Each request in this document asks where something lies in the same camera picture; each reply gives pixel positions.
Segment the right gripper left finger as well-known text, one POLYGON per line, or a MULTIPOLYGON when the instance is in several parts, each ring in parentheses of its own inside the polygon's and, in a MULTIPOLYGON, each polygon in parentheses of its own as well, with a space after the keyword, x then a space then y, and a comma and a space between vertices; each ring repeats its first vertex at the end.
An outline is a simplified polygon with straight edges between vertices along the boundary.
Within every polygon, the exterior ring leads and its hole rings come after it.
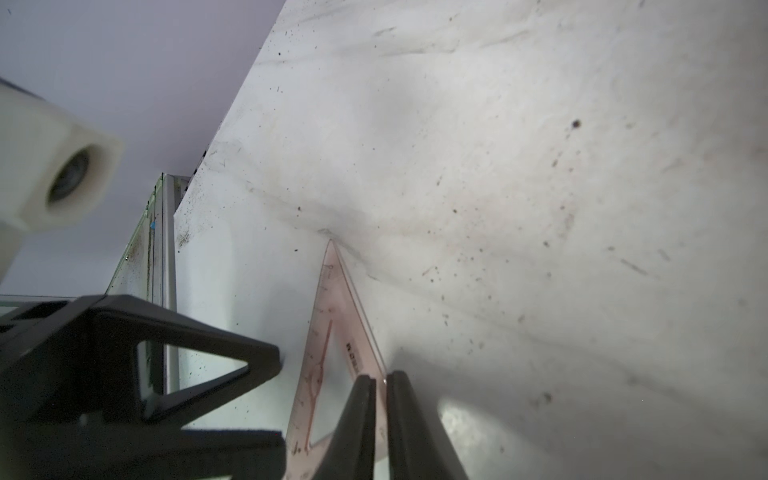
POLYGON ((357 377, 314 480, 371 480, 376 444, 376 381, 357 377))

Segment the pink triangle ruler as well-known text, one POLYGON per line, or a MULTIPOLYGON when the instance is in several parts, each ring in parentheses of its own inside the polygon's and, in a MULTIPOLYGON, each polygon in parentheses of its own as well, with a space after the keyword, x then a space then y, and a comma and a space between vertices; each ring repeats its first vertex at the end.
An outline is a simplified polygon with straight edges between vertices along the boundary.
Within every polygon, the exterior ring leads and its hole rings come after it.
POLYGON ((387 456, 386 380, 340 249, 327 244, 286 428, 286 479, 310 479, 360 375, 376 381, 374 459, 387 456))

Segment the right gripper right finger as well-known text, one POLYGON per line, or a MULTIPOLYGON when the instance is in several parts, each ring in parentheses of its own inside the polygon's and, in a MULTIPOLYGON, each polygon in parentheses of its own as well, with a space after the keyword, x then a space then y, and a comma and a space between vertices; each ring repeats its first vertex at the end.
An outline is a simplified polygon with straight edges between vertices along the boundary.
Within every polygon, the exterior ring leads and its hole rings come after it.
POLYGON ((391 479, 466 479, 447 437, 428 421, 408 375, 386 378, 387 437, 391 479))

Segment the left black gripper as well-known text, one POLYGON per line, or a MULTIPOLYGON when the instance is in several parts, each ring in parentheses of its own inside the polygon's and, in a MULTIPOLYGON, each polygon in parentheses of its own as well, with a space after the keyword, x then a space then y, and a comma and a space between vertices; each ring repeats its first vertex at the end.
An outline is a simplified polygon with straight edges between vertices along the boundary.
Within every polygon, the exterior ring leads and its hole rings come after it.
POLYGON ((189 430, 276 377, 275 345, 129 295, 26 304, 1 319, 2 476, 29 479, 280 479, 281 434, 189 430), (242 361, 213 380, 144 400, 138 345, 242 361))

